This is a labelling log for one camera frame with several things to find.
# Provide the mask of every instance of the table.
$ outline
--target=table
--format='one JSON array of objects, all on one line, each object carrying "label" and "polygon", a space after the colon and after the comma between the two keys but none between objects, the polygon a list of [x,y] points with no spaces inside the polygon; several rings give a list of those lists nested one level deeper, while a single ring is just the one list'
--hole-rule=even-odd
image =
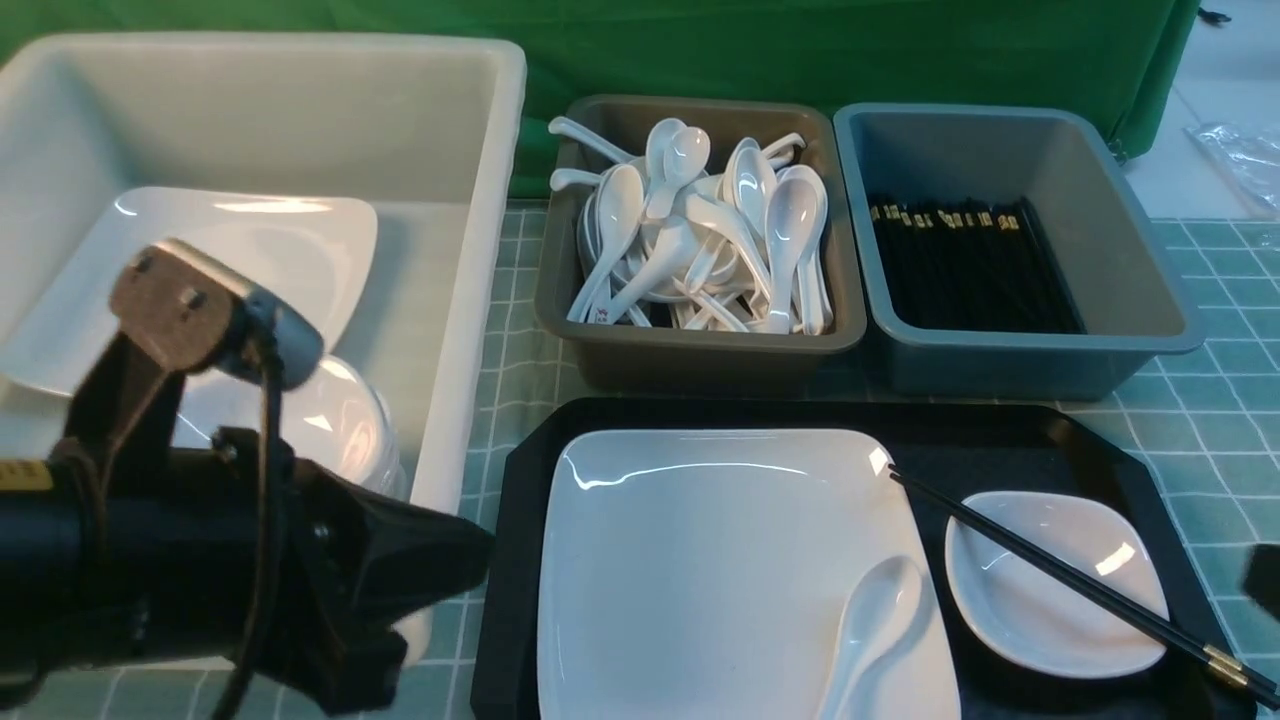
[{"label": "table", "polygon": [[[593,395],[562,343],[534,319],[545,206],[504,218],[484,336],[460,514],[493,529],[507,454],[558,405]],[[1115,395],[1052,404],[1148,468],[1240,659],[1280,678],[1280,623],[1240,594],[1248,548],[1280,542],[1280,224],[1157,220],[1160,242],[1199,305],[1210,340],[1160,357]],[[896,401],[847,364],[824,369],[812,400]],[[470,719],[484,588],[436,606],[426,657],[401,678],[396,707],[370,719]],[[105,670],[51,676],[0,720],[207,717],[227,673]],[[241,717],[323,717],[307,700],[255,680]]]}]

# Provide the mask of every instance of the black chopsticks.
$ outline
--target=black chopsticks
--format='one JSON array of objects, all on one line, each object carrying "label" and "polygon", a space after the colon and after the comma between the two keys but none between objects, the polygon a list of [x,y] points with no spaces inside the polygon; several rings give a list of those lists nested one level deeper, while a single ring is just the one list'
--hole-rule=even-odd
[{"label": "black chopsticks", "polygon": [[868,196],[893,310],[943,331],[1080,334],[1084,327],[1030,201]]},{"label": "black chopsticks", "polygon": [[888,468],[890,478],[901,483],[902,487],[941,505],[956,520],[982,533],[992,542],[1001,544],[1005,550],[1030,562],[1048,577],[1093,601],[1116,618],[1129,623],[1147,637],[1192,657],[1206,667],[1210,675],[1217,678],[1228,687],[1248,693],[1254,701],[1270,710],[1280,710],[1280,694],[1276,692],[1275,682],[1244,665],[1230,653],[1193,638],[1169,620],[1059,560],[1057,556],[1046,552],[1039,546],[1009,530],[1000,523],[991,520],[982,512],[956,502],[927,483],[904,475],[895,465],[890,465]]}]

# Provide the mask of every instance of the small white dish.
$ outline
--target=small white dish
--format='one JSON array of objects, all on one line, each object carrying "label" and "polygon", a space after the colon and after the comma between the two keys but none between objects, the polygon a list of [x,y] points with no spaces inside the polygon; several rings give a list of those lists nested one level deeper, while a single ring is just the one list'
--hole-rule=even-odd
[{"label": "small white dish", "polygon": [[873,438],[837,429],[605,430],[552,482],[538,605],[548,720],[813,717],[859,579],[924,573],[850,717],[959,720],[915,518]]},{"label": "small white dish", "polygon": [[[259,429],[261,391],[216,370],[192,378],[178,409],[174,447],[209,447],[219,427]],[[280,437],[294,455],[374,492],[406,500],[408,482],[383,398],[332,355],[300,388],[284,393]]]},{"label": "small white dish", "polygon": [[[1169,618],[1142,538],[1106,505],[1018,491],[983,492],[964,503]],[[1164,644],[955,518],[947,524],[946,566],[969,629],[1010,662],[1060,678],[1101,679],[1139,673],[1165,655]]]},{"label": "small white dish", "polygon": [[52,284],[0,347],[0,373],[76,392],[115,333],[115,278],[143,247],[180,238],[280,296],[333,350],[374,261],[378,215],[349,197],[273,197],[140,187],[106,208]]}]

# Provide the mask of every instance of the white square plate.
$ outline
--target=white square plate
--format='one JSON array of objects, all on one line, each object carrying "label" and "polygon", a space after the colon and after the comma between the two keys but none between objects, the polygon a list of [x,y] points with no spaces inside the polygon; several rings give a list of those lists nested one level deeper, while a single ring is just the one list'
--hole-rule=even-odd
[{"label": "white square plate", "polygon": [[374,261],[378,217],[348,197],[268,197],[172,187],[119,196],[0,348],[13,382],[72,395],[115,333],[115,278],[143,247],[177,237],[275,292],[342,337]]},{"label": "white square plate", "polygon": [[922,615],[864,676],[859,720],[957,720],[915,518],[873,438],[605,430],[561,455],[538,606],[543,717],[813,717],[845,601],[895,553]]}]

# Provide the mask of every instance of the black cable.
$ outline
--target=black cable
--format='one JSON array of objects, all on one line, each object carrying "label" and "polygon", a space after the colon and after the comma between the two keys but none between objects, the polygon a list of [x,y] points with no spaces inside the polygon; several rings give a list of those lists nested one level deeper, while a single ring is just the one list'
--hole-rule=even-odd
[{"label": "black cable", "polygon": [[262,377],[261,432],[257,448],[257,562],[253,573],[253,594],[244,619],[244,635],[236,656],[236,670],[223,688],[214,708],[214,720],[230,720],[239,712],[244,694],[253,680],[253,671],[262,656],[275,615],[280,582],[280,559],[284,556],[284,468],[280,465],[280,404],[283,366],[275,351],[275,340],[259,337],[255,342],[259,372]]}]

